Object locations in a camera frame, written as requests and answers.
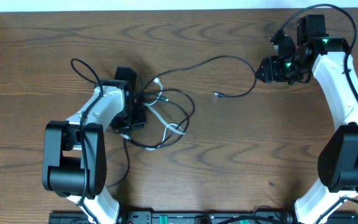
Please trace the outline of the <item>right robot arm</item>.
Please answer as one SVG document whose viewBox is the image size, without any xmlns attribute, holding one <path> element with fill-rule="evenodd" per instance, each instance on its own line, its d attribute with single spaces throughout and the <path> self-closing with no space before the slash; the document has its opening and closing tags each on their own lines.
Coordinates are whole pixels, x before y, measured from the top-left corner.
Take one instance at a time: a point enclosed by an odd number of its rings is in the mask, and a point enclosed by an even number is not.
<svg viewBox="0 0 358 224">
<path fill-rule="evenodd" d="M 264 83 L 308 83 L 323 90 L 334 134 L 318 157 L 318 179 L 284 213 L 283 223 L 326 223 L 346 201 L 358 196 L 358 77 L 353 44 L 326 33 L 322 14 L 296 23 L 297 41 L 279 30 L 270 39 L 278 54 L 263 59 L 255 76 Z"/>
</svg>

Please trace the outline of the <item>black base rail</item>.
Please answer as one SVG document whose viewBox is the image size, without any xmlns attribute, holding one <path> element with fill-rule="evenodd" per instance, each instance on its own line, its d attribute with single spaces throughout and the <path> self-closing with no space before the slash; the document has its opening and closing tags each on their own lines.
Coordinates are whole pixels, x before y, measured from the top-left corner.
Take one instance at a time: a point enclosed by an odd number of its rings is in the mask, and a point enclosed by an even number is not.
<svg viewBox="0 0 358 224">
<path fill-rule="evenodd" d="M 197 223 L 220 223 L 230 218 L 252 215 L 246 213 L 157 213 L 150 211 L 131 211 L 124 215 L 124 219 L 132 224 L 197 224 Z M 90 219 L 85 213 L 50 213 L 48 224 L 64 223 L 89 223 Z M 358 224 L 358 214 L 352 212 L 334 213 L 327 220 L 328 223 Z"/>
</svg>

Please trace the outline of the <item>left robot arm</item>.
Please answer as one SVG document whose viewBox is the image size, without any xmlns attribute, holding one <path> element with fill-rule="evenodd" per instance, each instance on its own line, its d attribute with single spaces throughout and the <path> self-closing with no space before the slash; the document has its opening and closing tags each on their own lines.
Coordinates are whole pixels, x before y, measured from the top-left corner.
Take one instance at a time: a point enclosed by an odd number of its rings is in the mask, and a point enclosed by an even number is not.
<svg viewBox="0 0 358 224">
<path fill-rule="evenodd" d="M 118 67 L 114 79 L 97 81 L 78 112 L 45 128 L 43 187 L 79 204 L 91 223 L 126 222 L 105 185 L 104 133 L 112 128 L 128 138 L 144 127 L 145 112 L 135 100 L 136 78 L 133 69 Z"/>
</svg>

